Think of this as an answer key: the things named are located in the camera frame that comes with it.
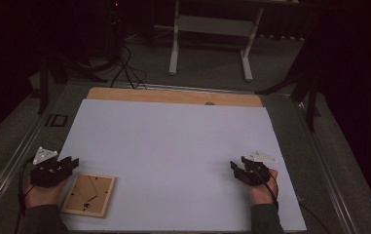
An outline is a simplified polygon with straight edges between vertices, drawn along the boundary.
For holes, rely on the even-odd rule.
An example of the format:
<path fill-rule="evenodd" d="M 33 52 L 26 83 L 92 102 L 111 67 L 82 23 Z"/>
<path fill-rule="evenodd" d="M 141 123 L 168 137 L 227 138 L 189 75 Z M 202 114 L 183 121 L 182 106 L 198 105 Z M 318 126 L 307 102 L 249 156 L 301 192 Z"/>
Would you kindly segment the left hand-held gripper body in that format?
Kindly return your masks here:
<path fill-rule="evenodd" d="M 57 151 L 39 147 L 32 161 L 34 169 L 30 172 L 30 183 L 49 188 L 66 180 L 72 173 L 65 170 L 65 165 L 60 164 L 61 160 Z"/>

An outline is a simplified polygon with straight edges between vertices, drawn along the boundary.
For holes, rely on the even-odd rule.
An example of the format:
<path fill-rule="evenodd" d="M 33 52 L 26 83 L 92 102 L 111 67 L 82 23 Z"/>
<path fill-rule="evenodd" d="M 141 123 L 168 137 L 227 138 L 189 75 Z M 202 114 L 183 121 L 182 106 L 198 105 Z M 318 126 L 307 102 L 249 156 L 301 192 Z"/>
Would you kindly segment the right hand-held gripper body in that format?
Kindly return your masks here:
<path fill-rule="evenodd" d="M 256 150 L 251 154 L 243 155 L 243 157 L 254 162 L 253 170 L 247 170 L 244 168 L 248 176 L 247 184 L 250 186 L 258 186 L 270 180 L 271 175 L 266 163 L 276 163 L 278 160 L 275 157 L 261 150 Z"/>

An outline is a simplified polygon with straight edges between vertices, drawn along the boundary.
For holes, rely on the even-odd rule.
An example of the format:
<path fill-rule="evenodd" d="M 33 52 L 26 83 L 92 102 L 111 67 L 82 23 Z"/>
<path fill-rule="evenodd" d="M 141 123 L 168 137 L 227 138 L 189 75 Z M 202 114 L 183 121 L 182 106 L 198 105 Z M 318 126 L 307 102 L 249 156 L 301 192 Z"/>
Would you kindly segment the wooden picture frame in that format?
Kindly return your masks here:
<path fill-rule="evenodd" d="M 62 204 L 66 214 L 104 218 L 116 178 L 111 175 L 78 173 Z"/>

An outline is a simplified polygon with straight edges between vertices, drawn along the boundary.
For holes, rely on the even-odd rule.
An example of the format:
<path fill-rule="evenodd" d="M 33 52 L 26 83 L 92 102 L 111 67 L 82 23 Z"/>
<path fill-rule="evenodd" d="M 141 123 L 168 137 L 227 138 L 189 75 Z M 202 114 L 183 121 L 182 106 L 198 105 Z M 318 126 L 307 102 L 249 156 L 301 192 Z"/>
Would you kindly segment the person's right hand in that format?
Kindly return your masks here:
<path fill-rule="evenodd" d="M 278 198 L 278 172 L 269 170 L 270 180 L 259 186 L 246 186 L 253 205 L 274 204 Z"/>

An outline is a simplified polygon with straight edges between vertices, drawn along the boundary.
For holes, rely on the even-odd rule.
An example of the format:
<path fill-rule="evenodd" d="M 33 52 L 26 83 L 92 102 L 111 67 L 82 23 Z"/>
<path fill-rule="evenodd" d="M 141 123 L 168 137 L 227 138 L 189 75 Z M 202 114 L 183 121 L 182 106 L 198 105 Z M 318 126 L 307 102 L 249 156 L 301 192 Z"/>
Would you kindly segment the person's left hand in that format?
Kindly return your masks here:
<path fill-rule="evenodd" d="M 25 205 L 28 208 L 56 205 L 66 182 L 67 180 L 63 180 L 56 186 L 49 188 L 28 184 L 24 190 Z"/>

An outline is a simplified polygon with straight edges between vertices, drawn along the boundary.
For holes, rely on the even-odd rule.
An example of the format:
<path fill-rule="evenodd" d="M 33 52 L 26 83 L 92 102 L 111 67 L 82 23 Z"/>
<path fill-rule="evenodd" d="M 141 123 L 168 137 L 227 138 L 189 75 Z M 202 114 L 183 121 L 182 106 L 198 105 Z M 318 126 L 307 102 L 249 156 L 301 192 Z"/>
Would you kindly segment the black rectangular floor plate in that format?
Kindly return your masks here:
<path fill-rule="evenodd" d="M 67 115 L 50 114 L 45 122 L 46 127 L 65 127 L 68 121 Z"/>

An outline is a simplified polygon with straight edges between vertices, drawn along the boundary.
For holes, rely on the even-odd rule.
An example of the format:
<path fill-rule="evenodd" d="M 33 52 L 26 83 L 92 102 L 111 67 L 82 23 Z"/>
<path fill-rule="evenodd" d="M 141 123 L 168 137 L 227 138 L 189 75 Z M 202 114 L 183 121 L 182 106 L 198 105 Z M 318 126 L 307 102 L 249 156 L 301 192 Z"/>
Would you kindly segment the white table sheet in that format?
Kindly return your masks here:
<path fill-rule="evenodd" d="M 282 227 L 305 230 L 266 108 L 85 99 L 62 153 L 117 181 L 106 217 L 63 219 L 78 231 L 247 231 L 250 201 L 230 164 L 257 150 L 278 171 Z"/>

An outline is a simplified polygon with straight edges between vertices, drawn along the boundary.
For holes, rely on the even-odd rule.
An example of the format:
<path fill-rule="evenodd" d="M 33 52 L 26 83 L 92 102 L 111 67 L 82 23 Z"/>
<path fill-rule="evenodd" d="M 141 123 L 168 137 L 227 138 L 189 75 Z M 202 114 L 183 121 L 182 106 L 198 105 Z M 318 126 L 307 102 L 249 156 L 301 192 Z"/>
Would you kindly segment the black stand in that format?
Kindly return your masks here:
<path fill-rule="evenodd" d="M 103 83 L 104 79 L 99 78 L 95 73 L 110 68 L 115 61 L 116 59 L 112 58 L 99 66 L 85 67 L 63 54 L 44 55 L 40 62 L 40 85 L 35 91 L 35 96 L 40 100 L 38 113 L 42 114 L 49 104 L 49 75 L 52 75 L 58 84 L 65 84 L 68 81 L 66 70 L 70 69 L 85 79 Z"/>
<path fill-rule="evenodd" d="M 289 85 L 296 84 L 289 97 L 293 102 L 301 102 L 304 98 L 308 98 L 306 123 L 311 132 L 315 131 L 314 116 L 317 86 L 319 83 L 319 60 L 320 56 L 316 56 L 310 49 L 302 48 L 283 81 L 270 88 L 256 91 L 257 95 L 266 96 Z"/>

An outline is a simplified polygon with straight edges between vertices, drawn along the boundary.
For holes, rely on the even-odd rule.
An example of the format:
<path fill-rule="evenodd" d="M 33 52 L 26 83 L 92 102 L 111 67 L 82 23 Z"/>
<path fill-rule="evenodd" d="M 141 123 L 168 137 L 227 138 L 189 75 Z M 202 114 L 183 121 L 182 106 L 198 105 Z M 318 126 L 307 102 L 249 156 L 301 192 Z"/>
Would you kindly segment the dark equipment tower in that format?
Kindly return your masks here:
<path fill-rule="evenodd" d="M 104 54 L 110 59 L 120 55 L 120 30 L 122 27 L 123 0 L 106 0 L 107 23 Z"/>

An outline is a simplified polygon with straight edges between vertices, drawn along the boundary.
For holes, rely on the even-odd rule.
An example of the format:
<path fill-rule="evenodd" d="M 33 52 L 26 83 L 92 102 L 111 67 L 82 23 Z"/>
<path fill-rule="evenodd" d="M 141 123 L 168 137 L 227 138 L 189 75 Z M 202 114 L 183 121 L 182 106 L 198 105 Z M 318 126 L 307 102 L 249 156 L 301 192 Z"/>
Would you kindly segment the metal floor rail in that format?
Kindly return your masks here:
<path fill-rule="evenodd" d="M 317 167 L 320 170 L 321 178 L 325 184 L 331 203 L 340 221 L 344 234 L 360 234 L 354 221 L 352 220 L 343 194 L 341 193 L 339 186 L 330 171 L 329 165 L 325 160 L 325 154 L 323 153 L 318 138 L 315 133 L 312 133 L 309 130 L 308 124 L 306 123 L 305 114 L 307 113 L 307 111 L 305 105 L 303 103 L 294 103 L 293 106 L 300 119 L 301 125 L 306 131 L 315 151 Z"/>
<path fill-rule="evenodd" d="M 45 122 L 50 114 L 48 112 L 38 115 L 33 112 L 14 112 L 0 124 L 0 201 L 5 192 L 13 186 L 13 205 L 17 204 L 16 179 L 19 169 L 24 161 L 36 154 L 37 149 L 53 149 L 56 146 L 51 143 L 46 134 L 48 128 Z"/>
<path fill-rule="evenodd" d="M 159 90 L 159 91 L 184 91 L 184 92 L 200 92 L 200 93 L 220 93 L 220 94 L 239 94 L 239 95 L 256 95 L 253 91 L 238 91 L 238 90 L 222 90 L 211 88 L 170 86 L 158 84 L 131 85 L 129 82 L 117 82 L 112 88 L 125 88 L 137 90 Z"/>

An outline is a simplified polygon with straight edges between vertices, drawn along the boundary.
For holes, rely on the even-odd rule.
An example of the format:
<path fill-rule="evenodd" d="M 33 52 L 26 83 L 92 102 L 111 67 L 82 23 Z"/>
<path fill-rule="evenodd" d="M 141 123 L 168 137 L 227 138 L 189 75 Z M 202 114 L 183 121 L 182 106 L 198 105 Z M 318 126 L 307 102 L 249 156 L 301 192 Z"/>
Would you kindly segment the white metal desk frame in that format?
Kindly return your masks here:
<path fill-rule="evenodd" d="M 240 50 L 241 67 L 246 82 L 253 81 L 251 66 L 249 62 L 249 54 L 254 38 L 257 34 L 257 30 L 260 25 L 264 10 L 271 5 L 300 5 L 299 0 L 236 0 L 238 3 L 245 2 L 254 5 L 254 18 L 251 20 L 239 20 L 182 15 L 180 13 L 180 3 L 185 0 L 171 1 L 174 2 L 172 27 L 173 39 L 168 74 L 175 75 L 177 73 L 180 31 L 218 34 L 245 37 L 247 39 L 246 46 Z"/>

